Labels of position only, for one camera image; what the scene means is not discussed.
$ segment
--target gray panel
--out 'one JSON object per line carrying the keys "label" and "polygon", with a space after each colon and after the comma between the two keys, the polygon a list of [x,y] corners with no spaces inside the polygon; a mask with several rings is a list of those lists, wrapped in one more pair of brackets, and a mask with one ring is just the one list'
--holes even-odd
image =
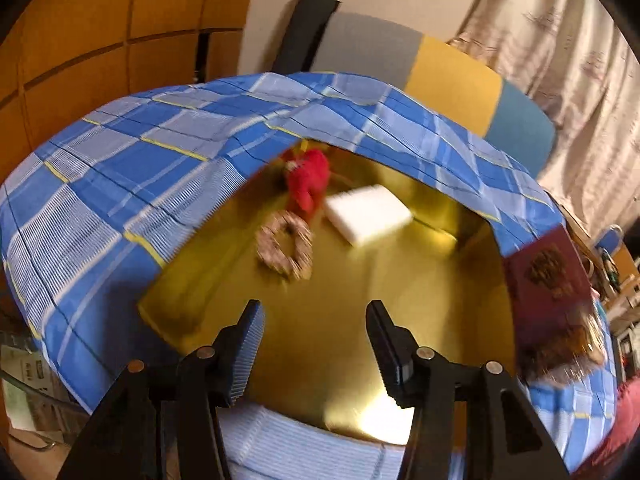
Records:
{"label": "gray panel", "polygon": [[364,14],[336,12],[327,25],[312,71],[354,72],[404,88],[422,33]]}

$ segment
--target cable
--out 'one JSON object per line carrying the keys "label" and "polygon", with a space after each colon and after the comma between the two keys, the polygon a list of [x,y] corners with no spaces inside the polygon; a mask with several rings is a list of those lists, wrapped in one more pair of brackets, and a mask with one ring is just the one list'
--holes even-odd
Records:
{"label": "cable", "polygon": [[60,400],[60,399],[56,399],[55,397],[51,397],[50,395],[47,395],[39,390],[36,390],[35,388],[32,388],[28,384],[25,384],[22,381],[16,379],[14,376],[12,376],[11,374],[8,374],[2,369],[0,369],[0,378],[4,379],[8,383],[12,384],[16,388],[19,388],[20,390],[24,391],[27,394],[31,394],[31,395],[35,395],[43,398],[50,404],[55,404],[60,408],[65,408],[66,410],[76,412],[76,413],[82,413],[83,415],[87,414],[86,411],[82,408],[82,406],[79,406],[78,404],[75,404],[72,402],[67,402],[66,400]]}

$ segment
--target silver rivet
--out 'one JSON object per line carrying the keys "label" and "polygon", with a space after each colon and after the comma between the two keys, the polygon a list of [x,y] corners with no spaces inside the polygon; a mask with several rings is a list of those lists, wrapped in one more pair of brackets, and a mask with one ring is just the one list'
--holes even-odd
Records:
{"label": "silver rivet", "polygon": [[498,361],[489,361],[486,365],[486,370],[493,375],[499,375],[502,373],[502,365]]}
{"label": "silver rivet", "polygon": [[210,357],[213,357],[213,354],[215,353],[216,351],[211,346],[201,346],[198,348],[196,355],[198,356],[198,359],[209,359]]}
{"label": "silver rivet", "polygon": [[137,374],[145,369],[145,364],[139,359],[133,359],[128,365],[127,370],[132,374]]}
{"label": "silver rivet", "polygon": [[428,346],[421,346],[415,351],[415,354],[420,359],[426,359],[428,361],[429,359],[433,359],[435,357],[436,352],[434,352],[433,349],[429,348]]}

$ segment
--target curtain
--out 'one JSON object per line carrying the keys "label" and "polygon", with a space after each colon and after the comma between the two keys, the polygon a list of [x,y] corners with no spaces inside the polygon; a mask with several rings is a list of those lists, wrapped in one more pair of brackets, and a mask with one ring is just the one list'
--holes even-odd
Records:
{"label": "curtain", "polygon": [[588,234],[634,222],[640,66],[598,0],[479,0],[450,44],[516,85],[554,122],[556,145],[538,181]]}

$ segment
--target red toy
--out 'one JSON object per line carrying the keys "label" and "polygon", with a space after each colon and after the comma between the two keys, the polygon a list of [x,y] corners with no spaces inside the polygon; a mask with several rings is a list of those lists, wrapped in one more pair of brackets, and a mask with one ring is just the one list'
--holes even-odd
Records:
{"label": "red toy", "polygon": [[308,150],[287,162],[289,208],[308,219],[320,205],[329,183],[329,161],[320,150]]}

